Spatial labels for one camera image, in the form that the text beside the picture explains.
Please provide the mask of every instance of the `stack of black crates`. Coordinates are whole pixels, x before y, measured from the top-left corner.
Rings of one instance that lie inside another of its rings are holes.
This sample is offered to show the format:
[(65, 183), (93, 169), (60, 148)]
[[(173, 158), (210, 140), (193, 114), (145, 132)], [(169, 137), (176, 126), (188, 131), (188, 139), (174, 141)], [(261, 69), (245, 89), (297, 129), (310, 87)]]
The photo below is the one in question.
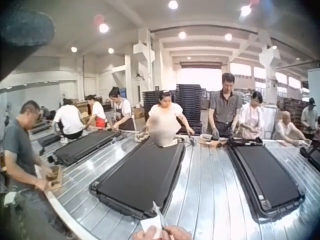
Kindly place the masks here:
[[(147, 121), (149, 118), (149, 111), (153, 105), (159, 103), (159, 94), (161, 91), (144, 91), (143, 96), (143, 108), (144, 108), (144, 120)], [(176, 91), (170, 90), (172, 102), (175, 103)]]
[[(175, 91), (175, 102), (183, 109), (183, 114), (189, 122), (190, 127), (194, 130), (195, 135), (202, 133), (201, 123), (201, 99), (202, 89), (199, 84), (177, 84)], [(179, 134), (186, 135), (187, 131), (180, 120), (182, 128)]]

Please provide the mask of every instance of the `white shirt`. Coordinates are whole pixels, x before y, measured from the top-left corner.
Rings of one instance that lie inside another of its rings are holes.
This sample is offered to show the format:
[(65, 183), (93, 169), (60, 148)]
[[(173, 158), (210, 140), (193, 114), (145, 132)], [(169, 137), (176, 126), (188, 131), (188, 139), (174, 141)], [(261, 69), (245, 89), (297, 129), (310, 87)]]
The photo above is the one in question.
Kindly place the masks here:
[(63, 124), (63, 133), (66, 135), (75, 134), (84, 129), (84, 125), (81, 122), (81, 115), (73, 105), (65, 105), (60, 107), (54, 116), (54, 122), (59, 121)]
[[(176, 117), (179, 117), (183, 112), (182, 107), (177, 103), (171, 103), (171, 108)], [(158, 104), (153, 105), (149, 111), (149, 116), (161, 114), (162, 111), (162, 108)]]
[(120, 104), (114, 104), (114, 110), (121, 109), (122, 115), (125, 116), (127, 114), (130, 114), (130, 118), (132, 117), (132, 109), (131, 109), (131, 103), (128, 99), (123, 99)]
[(107, 122), (104, 107), (98, 101), (95, 101), (92, 106), (92, 115), (96, 115), (98, 118), (105, 119), (105, 121)]
[(275, 126), (274, 139), (282, 140), (282, 136), (288, 137), (293, 129), (296, 129), (296, 126), (292, 122), (285, 125), (282, 120), (279, 120)]

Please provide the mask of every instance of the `dark polo shirt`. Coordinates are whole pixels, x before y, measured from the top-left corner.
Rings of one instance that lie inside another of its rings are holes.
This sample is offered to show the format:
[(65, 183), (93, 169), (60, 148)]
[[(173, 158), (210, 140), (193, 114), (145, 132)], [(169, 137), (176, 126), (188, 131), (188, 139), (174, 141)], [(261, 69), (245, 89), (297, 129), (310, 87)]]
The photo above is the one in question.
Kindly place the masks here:
[(211, 95), (210, 109), (214, 110), (214, 122), (231, 123), (236, 116), (237, 109), (242, 108), (242, 97), (234, 92), (228, 100), (223, 95), (223, 91), (216, 91)]

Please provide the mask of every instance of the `cap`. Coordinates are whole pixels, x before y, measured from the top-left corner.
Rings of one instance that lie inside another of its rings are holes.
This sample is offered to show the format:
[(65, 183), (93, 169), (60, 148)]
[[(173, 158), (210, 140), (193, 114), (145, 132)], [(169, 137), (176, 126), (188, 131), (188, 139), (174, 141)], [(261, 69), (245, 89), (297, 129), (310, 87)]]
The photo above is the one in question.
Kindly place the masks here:
[(313, 97), (309, 98), (309, 105), (311, 105), (311, 106), (315, 106), (316, 105), (315, 99)]

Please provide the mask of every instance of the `ceiling light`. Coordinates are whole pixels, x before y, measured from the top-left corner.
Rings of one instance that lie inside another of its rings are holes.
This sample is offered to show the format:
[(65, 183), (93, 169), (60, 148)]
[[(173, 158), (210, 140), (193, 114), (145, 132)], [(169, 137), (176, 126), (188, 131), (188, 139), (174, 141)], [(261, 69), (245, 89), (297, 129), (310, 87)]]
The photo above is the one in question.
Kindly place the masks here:
[(71, 52), (76, 53), (77, 51), (78, 49), (75, 46), (71, 47)]
[(241, 16), (246, 17), (251, 13), (251, 7), (250, 6), (243, 6), (241, 8)]
[(99, 25), (99, 31), (100, 31), (100, 33), (102, 33), (102, 34), (107, 33), (107, 32), (109, 31), (108, 25), (105, 24), (105, 23), (100, 24), (100, 25)]
[(232, 35), (231, 33), (228, 33), (224, 36), (224, 39), (227, 40), (227, 41), (231, 41), (232, 40)]
[(184, 31), (179, 33), (179, 38), (180, 39), (186, 39), (186, 37), (187, 37), (187, 34)]
[(108, 53), (113, 54), (115, 52), (115, 50), (113, 48), (108, 48)]
[(168, 4), (168, 7), (172, 10), (176, 10), (178, 8), (178, 3), (177, 1), (170, 1), (169, 4)]

